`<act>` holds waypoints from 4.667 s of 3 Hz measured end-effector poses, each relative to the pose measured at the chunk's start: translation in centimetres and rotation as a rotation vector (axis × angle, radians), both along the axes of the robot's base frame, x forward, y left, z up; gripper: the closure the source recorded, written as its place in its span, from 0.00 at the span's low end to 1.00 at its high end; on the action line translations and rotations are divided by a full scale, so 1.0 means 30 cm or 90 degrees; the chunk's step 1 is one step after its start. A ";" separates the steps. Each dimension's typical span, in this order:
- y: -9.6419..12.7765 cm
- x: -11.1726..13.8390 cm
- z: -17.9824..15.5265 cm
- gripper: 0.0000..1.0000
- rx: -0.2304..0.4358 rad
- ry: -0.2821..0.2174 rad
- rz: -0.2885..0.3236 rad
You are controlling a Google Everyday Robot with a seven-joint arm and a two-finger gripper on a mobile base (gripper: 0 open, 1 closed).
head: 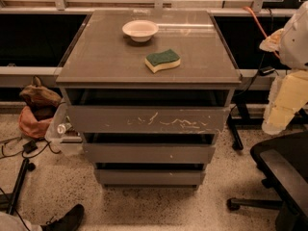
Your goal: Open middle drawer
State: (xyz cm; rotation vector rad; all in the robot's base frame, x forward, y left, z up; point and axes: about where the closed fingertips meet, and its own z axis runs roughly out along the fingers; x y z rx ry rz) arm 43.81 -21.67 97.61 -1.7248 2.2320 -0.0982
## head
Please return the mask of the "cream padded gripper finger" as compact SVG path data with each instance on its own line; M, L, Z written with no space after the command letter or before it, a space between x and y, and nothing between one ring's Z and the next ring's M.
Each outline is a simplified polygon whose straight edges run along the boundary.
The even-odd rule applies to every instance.
M269 91L262 130L277 135L286 129L295 114L308 103L308 71L292 71L276 77Z
M280 47L280 40L284 29L278 29L270 36L266 37L259 45L259 48L266 52L278 51Z

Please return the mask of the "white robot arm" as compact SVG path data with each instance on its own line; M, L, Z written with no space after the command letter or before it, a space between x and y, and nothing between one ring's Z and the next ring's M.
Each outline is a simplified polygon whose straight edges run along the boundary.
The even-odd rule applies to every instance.
M308 103L308 2L300 6L282 29L266 37L259 48L278 51L280 63L292 70L272 82L264 112L263 131L277 135Z

